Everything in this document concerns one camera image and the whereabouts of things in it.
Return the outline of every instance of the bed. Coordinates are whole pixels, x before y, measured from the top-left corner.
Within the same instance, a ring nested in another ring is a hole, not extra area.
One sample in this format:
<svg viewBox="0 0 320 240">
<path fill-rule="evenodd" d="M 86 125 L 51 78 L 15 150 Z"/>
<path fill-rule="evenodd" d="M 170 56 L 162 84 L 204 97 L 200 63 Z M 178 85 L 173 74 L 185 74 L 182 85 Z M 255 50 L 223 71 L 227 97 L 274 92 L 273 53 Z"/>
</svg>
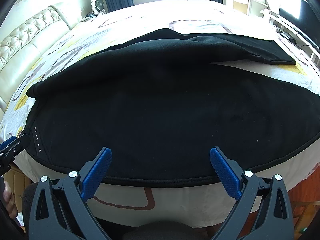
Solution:
<svg viewBox="0 0 320 240">
<path fill-rule="evenodd" d="M 320 93 L 317 69 L 310 65 L 298 48 L 277 35 L 262 18 L 248 17 L 212 1 L 159 1 L 100 15 L 80 22 L 66 33 L 38 59 L 11 97 L 0 125 L 0 139 L 19 135 L 24 129 L 28 113 L 35 103 L 33 98 L 26 96 L 26 91 L 33 84 L 61 72 L 86 56 L 162 28 L 178 33 L 232 33 L 273 40 L 296 60 L 296 65 L 268 65 L 248 60 L 218 64 L 259 73 L 304 87 L 315 94 Z M 67 136 L 68 130 L 61 131 L 61 135 Z M 318 139 L 295 157 L 260 171 L 258 176 L 270 178 L 279 173 L 290 190 L 318 165 L 319 147 Z M 38 181 L 43 175 L 49 175 L 51 179 L 64 176 L 37 163 L 25 151 L 16 157 L 15 163 L 33 181 Z M 179 188 L 102 183 L 88 205 L 96 217 L 117 224 L 136 227 L 166 219 L 201 228 L 223 222 L 234 202 L 221 183 Z M 257 210 L 258 206 L 257 198 L 252 211 Z"/>
</svg>

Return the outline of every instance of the silver screw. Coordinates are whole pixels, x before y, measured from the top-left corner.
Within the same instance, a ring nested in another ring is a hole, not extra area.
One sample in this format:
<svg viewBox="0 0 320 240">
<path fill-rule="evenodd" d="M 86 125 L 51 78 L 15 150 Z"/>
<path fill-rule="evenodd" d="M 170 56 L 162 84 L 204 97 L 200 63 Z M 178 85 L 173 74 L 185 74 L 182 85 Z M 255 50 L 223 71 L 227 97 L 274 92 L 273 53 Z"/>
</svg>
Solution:
<svg viewBox="0 0 320 240">
<path fill-rule="evenodd" d="M 245 171 L 244 174 L 245 174 L 245 176 L 247 176 L 247 177 L 252 177 L 252 176 L 253 176 L 252 171 Z"/>
<path fill-rule="evenodd" d="M 48 177 L 47 176 L 43 176 L 43 177 L 41 177 L 41 182 L 45 182 L 45 181 L 47 181 L 47 179 L 48 179 Z"/>
<path fill-rule="evenodd" d="M 76 172 L 76 171 L 72 171 L 69 173 L 70 178 L 75 178 L 77 175 L 78 175 L 78 172 Z"/>
<path fill-rule="evenodd" d="M 276 174 L 276 175 L 275 175 L 275 179 L 276 179 L 276 180 L 281 180 L 281 179 L 282 179 L 282 177 L 281 177 L 281 175 Z"/>
</svg>

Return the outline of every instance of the blue gripper pad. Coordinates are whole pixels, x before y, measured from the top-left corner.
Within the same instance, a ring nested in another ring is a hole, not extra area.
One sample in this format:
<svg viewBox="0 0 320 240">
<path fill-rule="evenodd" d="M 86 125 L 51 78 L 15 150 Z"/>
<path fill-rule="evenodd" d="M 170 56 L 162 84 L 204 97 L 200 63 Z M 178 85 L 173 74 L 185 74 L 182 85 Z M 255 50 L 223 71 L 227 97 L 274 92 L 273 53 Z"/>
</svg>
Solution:
<svg viewBox="0 0 320 240">
<path fill-rule="evenodd" d="M 82 182 L 81 198 L 84 202 L 94 197 L 111 162 L 112 152 L 109 148 L 106 148 Z"/>
<path fill-rule="evenodd" d="M 12 143 L 16 139 L 15 136 L 10 137 L 8 140 L 4 141 L 0 144 L 0 151 L 6 148 L 10 143 Z"/>
<path fill-rule="evenodd" d="M 216 148 L 210 151 L 210 162 L 228 195 L 238 200 L 242 195 L 241 182 Z"/>
</svg>

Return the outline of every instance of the tufted headboard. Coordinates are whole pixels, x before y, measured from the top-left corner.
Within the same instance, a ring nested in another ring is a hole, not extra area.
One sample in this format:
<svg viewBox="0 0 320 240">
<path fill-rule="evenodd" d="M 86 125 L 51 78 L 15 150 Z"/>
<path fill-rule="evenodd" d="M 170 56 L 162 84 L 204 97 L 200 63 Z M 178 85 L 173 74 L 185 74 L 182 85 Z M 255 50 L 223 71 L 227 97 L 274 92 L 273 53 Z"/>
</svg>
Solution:
<svg viewBox="0 0 320 240">
<path fill-rule="evenodd" d="M 12 95 L 33 65 L 80 20 L 81 11 L 72 5 L 51 5 L 0 43 L 0 122 Z"/>
</svg>

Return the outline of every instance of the silver rivet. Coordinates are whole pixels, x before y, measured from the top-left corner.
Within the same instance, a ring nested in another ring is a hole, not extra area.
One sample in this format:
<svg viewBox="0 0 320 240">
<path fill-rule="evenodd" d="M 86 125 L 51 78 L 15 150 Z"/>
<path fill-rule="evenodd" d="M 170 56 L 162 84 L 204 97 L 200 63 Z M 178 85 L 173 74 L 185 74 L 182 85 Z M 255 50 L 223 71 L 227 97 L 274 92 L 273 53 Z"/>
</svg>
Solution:
<svg viewBox="0 0 320 240">
<path fill-rule="evenodd" d="M 253 176 L 252 171 L 245 171 L 244 174 L 245 174 L 247 177 L 252 177 L 252 176 Z"/>
<path fill-rule="evenodd" d="M 47 176 L 42 176 L 40 180 L 41 180 L 41 182 L 45 182 L 45 181 L 47 181 L 47 179 L 48 179 Z"/>
<path fill-rule="evenodd" d="M 78 172 L 76 172 L 76 171 L 72 171 L 72 172 L 69 173 L 69 177 L 70 177 L 70 178 L 74 178 L 74 177 L 76 177 L 77 175 L 78 175 Z"/>
<path fill-rule="evenodd" d="M 276 179 L 276 180 L 281 180 L 281 179 L 282 179 L 282 177 L 281 177 L 281 175 L 276 174 L 276 175 L 275 175 L 275 179 Z"/>
</svg>

